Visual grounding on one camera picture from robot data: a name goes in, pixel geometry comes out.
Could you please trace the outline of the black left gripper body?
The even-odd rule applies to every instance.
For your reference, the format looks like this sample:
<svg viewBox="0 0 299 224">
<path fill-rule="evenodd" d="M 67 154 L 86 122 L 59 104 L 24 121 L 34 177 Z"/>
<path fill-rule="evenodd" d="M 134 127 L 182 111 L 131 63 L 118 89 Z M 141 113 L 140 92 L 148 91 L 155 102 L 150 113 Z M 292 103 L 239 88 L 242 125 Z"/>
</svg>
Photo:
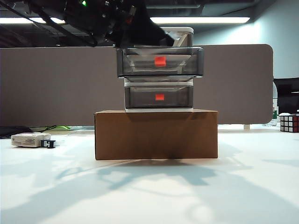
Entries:
<svg viewBox="0 0 299 224">
<path fill-rule="evenodd" d="M 133 0 L 67 0 L 65 21 L 99 41 L 107 39 L 121 46 L 139 3 Z"/>
</svg>

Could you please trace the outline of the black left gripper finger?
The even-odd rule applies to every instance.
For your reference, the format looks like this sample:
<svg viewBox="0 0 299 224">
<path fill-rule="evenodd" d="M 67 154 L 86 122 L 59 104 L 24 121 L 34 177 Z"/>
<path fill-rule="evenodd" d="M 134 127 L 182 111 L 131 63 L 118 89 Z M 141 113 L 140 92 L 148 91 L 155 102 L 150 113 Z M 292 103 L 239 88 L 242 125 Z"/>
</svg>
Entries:
<svg viewBox="0 0 299 224">
<path fill-rule="evenodd" d="M 116 47 L 173 46 L 174 39 L 150 19 L 143 0 L 118 0 L 117 3 L 117 22 L 113 27 Z"/>
</svg>

